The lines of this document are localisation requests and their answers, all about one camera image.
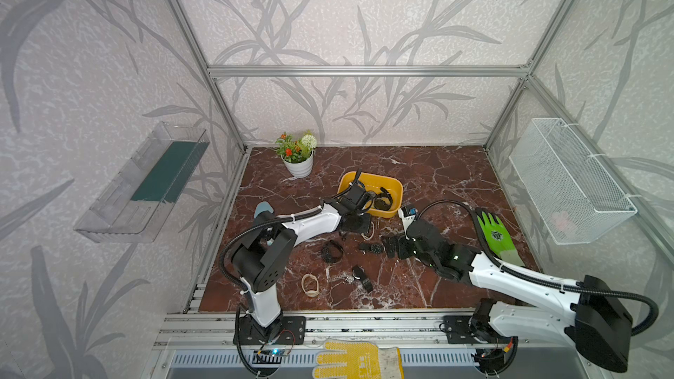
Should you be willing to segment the black mesh strap watch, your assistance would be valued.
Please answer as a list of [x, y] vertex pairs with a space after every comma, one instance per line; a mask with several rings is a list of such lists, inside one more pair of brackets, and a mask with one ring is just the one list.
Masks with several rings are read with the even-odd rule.
[[362, 242], [358, 245], [358, 249], [364, 253], [382, 254], [384, 246], [381, 243], [366, 243]]

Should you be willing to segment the cream strap watch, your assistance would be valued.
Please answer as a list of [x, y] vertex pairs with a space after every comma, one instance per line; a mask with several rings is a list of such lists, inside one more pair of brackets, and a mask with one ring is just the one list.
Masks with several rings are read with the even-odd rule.
[[362, 237], [363, 237], [365, 240], [372, 240], [373, 237], [374, 237], [374, 234], [375, 234], [375, 230], [376, 230], [376, 228], [375, 228], [374, 222], [371, 221], [371, 222], [370, 222], [370, 227], [368, 228], [368, 230], [367, 230], [366, 233], [362, 233]]

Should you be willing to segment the chunky black sport watch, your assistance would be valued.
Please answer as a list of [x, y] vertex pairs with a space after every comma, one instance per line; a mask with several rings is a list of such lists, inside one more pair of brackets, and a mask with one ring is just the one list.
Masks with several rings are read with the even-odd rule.
[[388, 212], [392, 205], [392, 194], [386, 188], [381, 187], [379, 193], [375, 194], [375, 198], [372, 200], [372, 206], [378, 211]]

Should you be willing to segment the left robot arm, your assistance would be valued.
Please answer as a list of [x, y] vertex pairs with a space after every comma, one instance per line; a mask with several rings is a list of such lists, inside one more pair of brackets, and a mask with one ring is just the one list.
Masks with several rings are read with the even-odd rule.
[[284, 314], [277, 281], [293, 249], [314, 237], [333, 233], [347, 217], [365, 214], [374, 198], [374, 193], [354, 181], [345, 191], [304, 212], [278, 216], [262, 204], [252, 226], [230, 240], [217, 259], [221, 275], [240, 289], [247, 302], [244, 333], [251, 338], [235, 333], [236, 344], [255, 340], [267, 344], [280, 337]]

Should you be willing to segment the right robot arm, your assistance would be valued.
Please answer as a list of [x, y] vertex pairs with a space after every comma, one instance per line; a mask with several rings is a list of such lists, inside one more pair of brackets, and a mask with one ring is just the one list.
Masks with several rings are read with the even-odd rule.
[[521, 301], [508, 305], [486, 299], [471, 318], [470, 332], [482, 341], [532, 338], [575, 347], [590, 363], [624, 373], [632, 337], [658, 320], [659, 307], [643, 295], [613, 291], [586, 275], [576, 281], [551, 277], [503, 261], [491, 251], [509, 233], [501, 219], [483, 208], [460, 203], [473, 222], [478, 247], [445, 239], [440, 230], [410, 205], [398, 209], [404, 231], [398, 257], [413, 257], [451, 282], [497, 291]]

